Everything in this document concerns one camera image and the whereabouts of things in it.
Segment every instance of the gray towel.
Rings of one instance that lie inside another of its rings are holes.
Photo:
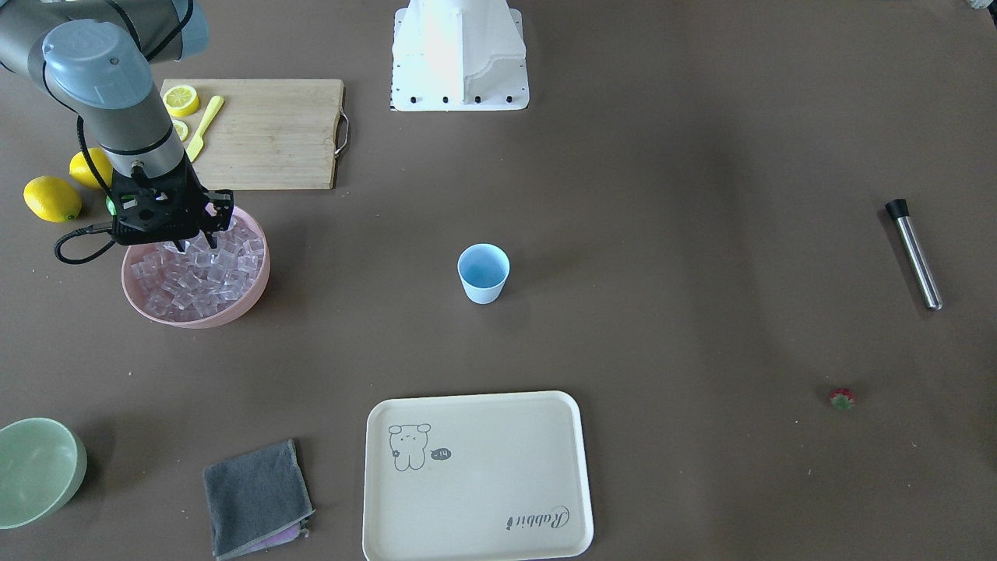
[[[297,538],[315,512],[291,440],[208,466],[204,492],[218,561]]]

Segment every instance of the black cable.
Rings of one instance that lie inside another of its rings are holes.
[[[154,59],[156,55],[158,55],[164,48],[166,48],[166,45],[168,45],[169,42],[172,41],[174,37],[176,37],[176,34],[182,31],[184,27],[186,27],[186,24],[188,21],[190,21],[190,17],[192,15],[193,15],[193,0],[187,0],[186,15],[184,15],[183,19],[181,19],[179,23],[176,24],[176,27],[174,27],[173,30],[170,31],[168,35],[166,35],[166,38],[163,39],[158,45],[156,45],[156,47],[152,49],[148,53],[148,55],[146,55],[146,60],[150,61]]]
[[[86,228],[80,228],[80,229],[77,229],[77,230],[73,230],[72,232],[69,232],[65,236],[62,236],[61,238],[59,238],[59,240],[55,244],[55,247],[53,248],[53,250],[56,253],[56,259],[59,260],[59,261],[61,261],[61,262],[63,262],[63,263],[65,263],[65,264],[68,264],[68,265],[82,265],[82,264],[89,263],[89,262],[95,260],[96,258],[98,258],[98,257],[102,256],[104,253],[106,253],[107,250],[109,250],[117,242],[115,242],[114,239],[111,239],[110,242],[108,242],[105,246],[103,246],[99,250],[95,251],[94,253],[90,254],[87,257],[84,257],[84,258],[78,259],[78,260],[70,259],[70,258],[67,258],[66,256],[62,255],[62,245],[65,242],[68,242],[69,240],[71,240],[72,238],[78,238],[79,236],[86,236],[86,235],[89,235],[89,234],[108,233],[110,231],[111,231],[111,226],[110,225],[104,225],[104,226],[93,225],[93,226],[87,226]]]
[[[59,102],[59,105],[65,107],[66,109],[72,111],[73,113],[76,113],[75,109],[73,109],[72,107],[64,104],[61,99],[59,99],[59,98],[55,97],[54,95],[52,95],[52,88],[49,88],[49,79],[48,79],[48,76],[46,76],[46,74],[45,74],[45,69],[48,66],[49,66],[48,62],[42,61],[42,85],[45,86],[45,91],[49,93],[49,97],[51,97],[52,99],[54,99],[57,102]]]
[[[76,116],[76,140],[80,143],[80,150],[83,152],[83,159],[87,161],[87,167],[90,168],[90,173],[94,174],[97,178],[97,183],[101,184],[101,189],[104,190],[104,194],[108,196],[111,201],[115,198],[111,197],[111,188],[104,181],[104,178],[97,171],[97,166],[94,164],[94,159],[90,157],[90,149],[87,148],[87,139],[83,134],[83,116]]]
[[[126,12],[118,2],[115,0],[104,0],[108,6],[118,12],[118,17],[122,18],[125,22],[125,27],[128,27],[128,34],[132,36],[132,40],[135,41],[135,46],[139,48],[139,52],[142,52],[142,40],[139,39],[139,32],[135,29],[135,24],[132,23],[132,18],[128,17],[128,12]]]

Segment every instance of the ice cube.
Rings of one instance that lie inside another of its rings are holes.
[[[249,287],[251,285],[252,285],[252,280],[243,279],[239,283],[233,284],[232,285],[232,289],[234,289],[236,291],[236,293],[239,294],[239,297],[242,297],[243,294],[245,294],[247,291],[249,291]]]
[[[160,287],[160,280],[158,277],[145,277],[141,280],[142,290],[146,294],[152,294]]]
[[[238,282],[242,282],[242,280],[245,278],[246,278],[246,273],[242,271],[239,270],[229,271],[225,274],[225,285],[229,286],[232,284],[236,284]]]
[[[204,251],[204,250],[207,250],[209,248],[210,248],[210,246],[207,244],[207,238],[205,238],[204,236],[197,236],[190,243],[190,246],[187,248],[187,251],[188,252],[190,250],[201,250],[201,251]]]
[[[226,288],[218,293],[218,296],[225,301],[236,301],[241,297],[238,290],[234,288]]]
[[[215,264],[226,271],[230,271],[238,267],[239,261],[238,257],[235,255],[235,252],[221,250],[218,252]]]
[[[207,281],[212,284],[221,285],[225,281],[225,269],[212,267],[207,270]]]
[[[187,309],[193,303],[193,296],[188,292],[181,292],[173,297],[172,304],[180,309]]]
[[[177,281],[186,274],[186,267],[180,264],[171,263],[163,269],[163,279],[166,281]]]
[[[198,286],[201,286],[202,284],[204,284],[204,281],[201,280],[201,279],[198,279],[197,275],[195,275],[191,271],[188,271],[186,273],[186,275],[184,275],[183,277],[180,277],[179,279],[177,279],[176,282],[180,286],[183,286],[184,288],[197,288]]]
[[[211,253],[210,252],[197,252],[193,256],[193,265],[197,268],[204,269],[211,265]]]
[[[147,261],[145,259],[132,266],[132,272],[136,275],[136,279],[154,277],[159,269],[160,268],[154,265],[152,261]]]
[[[218,307],[211,302],[209,296],[201,297],[193,301],[193,308],[201,317],[208,317],[218,313]]]
[[[146,301],[146,311],[156,317],[163,317],[169,309],[169,299],[156,292]]]
[[[239,251],[239,246],[236,242],[226,238],[225,240],[218,241],[218,251],[226,251],[230,254],[236,254]]]
[[[184,250],[186,250],[187,245],[188,245],[187,240],[180,240],[180,247],[181,248],[183,248]],[[161,246],[163,247],[163,249],[165,249],[166,251],[170,252],[171,254],[182,254],[183,253],[183,251],[178,250],[176,248],[176,244],[174,244],[173,242],[162,242]]]
[[[263,255],[263,240],[260,238],[250,238],[242,243],[245,248],[246,254],[250,256],[262,256]]]
[[[183,292],[183,287],[177,284],[175,280],[164,280],[161,287],[174,296]]]
[[[169,267],[171,264],[176,263],[176,254],[171,254],[170,252],[160,249],[158,251],[160,255],[160,270]]]
[[[197,288],[192,288],[190,290],[190,295],[193,299],[198,299],[202,296],[207,296],[207,293],[211,290],[211,285],[207,282],[202,282]]]
[[[255,238],[255,236],[256,234],[254,234],[250,229],[244,226],[239,226],[232,229],[232,239],[235,240],[235,242],[240,246],[244,244],[247,240]]]
[[[239,258],[239,270],[244,273],[253,273],[259,267],[259,256],[242,256]]]

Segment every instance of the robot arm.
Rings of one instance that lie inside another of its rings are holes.
[[[88,233],[130,246],[203,232],[214,247],[211,234],[228,228],[232,193],[197,180],[150,68],[206,46],[193,0],[0,0],[0,66],[79,114],[81,144],[85,121],[114,166],[104,187],[117,214]],[[59,252],[64,240],[56,255],[71,263]]]

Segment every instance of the brown table surface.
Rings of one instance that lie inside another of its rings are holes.
[[[132,310],[117,248],[70,267],[22,186],[74,116],[0,74],[0,425],[50,416],[91,468],[5,560],[210,559],[202,469],[298,442],[309,539],[363,559],[368,412],[562,389],[584,423],[584,559],[997,558],[997,30],[961,0],[516,0],[530,106],[388,110],[404,2],[202,3],[163,78],[339,78],[332,192],[239,193],[273,270],[210,330]],[[893,224],[907,198],[945,308]],[[489,306],[461,250],[505,248]],[[857,395],[850,412],[830,390]]]

